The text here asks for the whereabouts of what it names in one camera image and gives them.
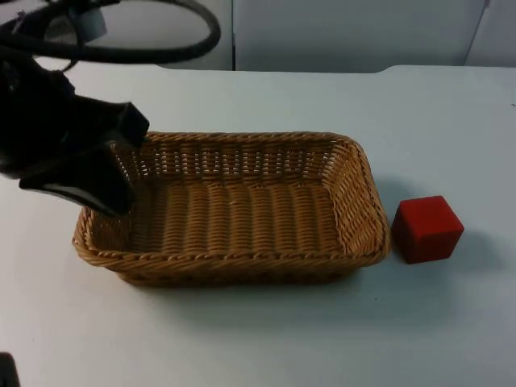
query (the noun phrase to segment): red cube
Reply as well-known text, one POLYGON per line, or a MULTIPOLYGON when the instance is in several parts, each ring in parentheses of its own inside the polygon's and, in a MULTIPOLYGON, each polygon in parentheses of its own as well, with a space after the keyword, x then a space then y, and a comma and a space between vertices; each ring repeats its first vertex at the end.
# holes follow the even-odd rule
POLYGON ((448 258, 464 226, 442 196, 400 202, 393 241, 407 264, 448 258))

